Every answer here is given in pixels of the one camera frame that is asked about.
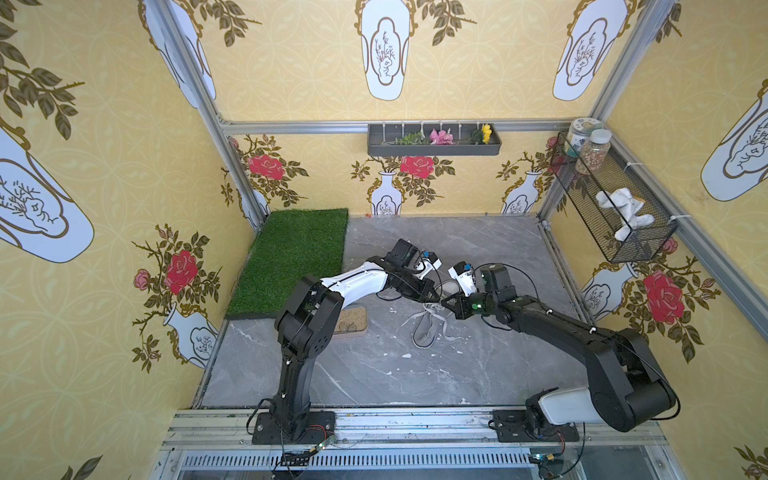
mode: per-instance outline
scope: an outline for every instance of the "gray marble floor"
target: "gray marble floor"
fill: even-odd
[[[383,255],[399,238],[435,251],[443,279],[460,260],[515,265],[536,282],[542,301],[574,315],[533,217],[350,219],[345,269]],[[514,270],[510,275],[519,293],[534,293],[524,276]],[[419,349],[411,338],[415,321],[409,321],[423,311],[419,304],[368,296],[356,305],[367,308],[369,328],[364,336],[334,339],[318,357],[310,393],[316,406],[522,404],[546,388],[586,384],[586,371],[575,359],[532,336],[488,328],[477,316],[446,315],[446,333],[455,339],[446,339],[440,328],[432,347]],[[230,322],[203,406],[254,406],[274,395],[279,363],[272,320]]]

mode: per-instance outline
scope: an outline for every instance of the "patterned wallpaper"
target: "patterned wallpaper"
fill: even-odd
[[[42,4],[0,2],[2,477],[138,480],[253,232],[137,2]]]
[[[237,136],[233,144],[265,211],[349,208],[364,215],[388,204],[394,210],[378,213],[519,214],[538,211],[554,180],[555,135],[501,132],[501,153],[487,157],[370,157],[364,134],[254,134]],[[229,174],[221,178],[222,196],[215,201],[239,203]]]
[[[679,239],[652,261],[610,265],[566,209],[552,232],[588,308],[601,326],[641,332],[682,400],[680,416],[660,424],[686,476],[741,477],[757,457],[745,462],[734,447],[765,446],[768,343]]]
[[[639,15],[635,0],[177,3],[232,121],[578,116]]]
[[[680,4],[683,36],[651,45],[608,123],[768,293],[768,4]]]

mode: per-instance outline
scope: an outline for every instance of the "wire mesh basket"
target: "wire mesh basket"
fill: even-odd
[[[558,135],[558,152],[552,170],[581,215],[605,258],[611,263],[650,260],[677,229],[677,221],[670,221],[670,211],[659,201],[650,188],[627,167],[627,163],[611,147],[603,164],[591,170],[581,157],[565,153],[566,132]],[[632,227],[610,195],[619,188],[628,188],[635,199],[644,202],[637,215],[651,214],[654,222],[645,227]],[[607,208],[600,207],[597,195],[605,192]],[[629,228],[625,240],[618,240],[616,232]]]

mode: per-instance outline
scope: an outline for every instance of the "pink flower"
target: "pink flower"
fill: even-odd
[[[414,177],[427,178],[435,171],[435,161],[430,157],[405,157],[400,164],[400,171]]]
[[[453,135],[450,131],[440,130],[438,133],[432,130],[432,133],[429,134],[429,140],[432,141],[432,145],[453,145]]]
[[[669,240],[664,242],[664,245],[661,247],[661,249],[666,253],[674,253],[675,250],[677,250],[677,242],[674,241],[674,238],[670,237]]]
[[[680,300],[683,290],[674,284],[672,279],[661,270],[656,270],[643,280],[645,294],[648,297],[648,308],[654,320],[667,325],[675,323],[675,319],[683,316],[685,306]]]
[[[170,259],[165,286],[174,295],[178,295],[187,285],[191,285],[197,276],[197,259],[187,250],[182,250]]]
[[[282,180],[286,171],[283,164],[269,155],[261,155],[248,160],[248,168],[256,175],[263,175],[272,180]]]
[[[149,272],[140,269],[134,278],[134,286],[139,290],[146,290],[149,287]]]

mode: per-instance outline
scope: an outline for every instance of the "artificial grass mat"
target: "artificial grass mat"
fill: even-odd
[[[250,248],[227,317],[276,312],[302,276],[340,274],[348,219],[346,208],[273,212]]]

